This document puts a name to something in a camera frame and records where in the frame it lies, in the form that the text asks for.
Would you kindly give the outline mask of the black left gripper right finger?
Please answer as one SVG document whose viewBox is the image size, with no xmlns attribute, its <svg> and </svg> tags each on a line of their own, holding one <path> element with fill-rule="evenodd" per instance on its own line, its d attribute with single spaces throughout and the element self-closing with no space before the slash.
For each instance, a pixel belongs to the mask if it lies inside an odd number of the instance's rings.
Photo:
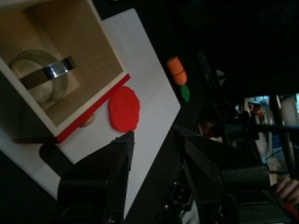
<svg viewBox="0 0 299 224">
<path fill-rule="evenodd" d="M 201 224 L 297 224 L 258 157 L 189 130 L 182 149 Z"/>
</svg>

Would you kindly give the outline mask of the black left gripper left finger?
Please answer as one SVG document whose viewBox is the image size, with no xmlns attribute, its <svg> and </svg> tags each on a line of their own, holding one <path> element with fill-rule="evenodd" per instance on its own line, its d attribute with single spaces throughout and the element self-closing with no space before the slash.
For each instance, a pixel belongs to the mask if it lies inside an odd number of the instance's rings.
<svg viewBox="0 0 299 224">
<path fill-rule="evenodd" d="M 58 224 L 123 224 L 134 149 L 129 131 L 72 166 L 60 179 Z"/>
</svg>

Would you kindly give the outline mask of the person's bare hand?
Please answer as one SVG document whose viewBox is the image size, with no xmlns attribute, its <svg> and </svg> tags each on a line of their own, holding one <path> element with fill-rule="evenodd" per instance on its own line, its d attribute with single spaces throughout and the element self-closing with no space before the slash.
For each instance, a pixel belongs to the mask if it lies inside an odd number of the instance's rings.
<svg viewBox="0 0 299 224">
<path fill-rule="evenodd" d="M 286 177 L 275 185 L 274 190 L 278 198 L 294 205 L 299 204 L 299 180 Z"/>
</svg>

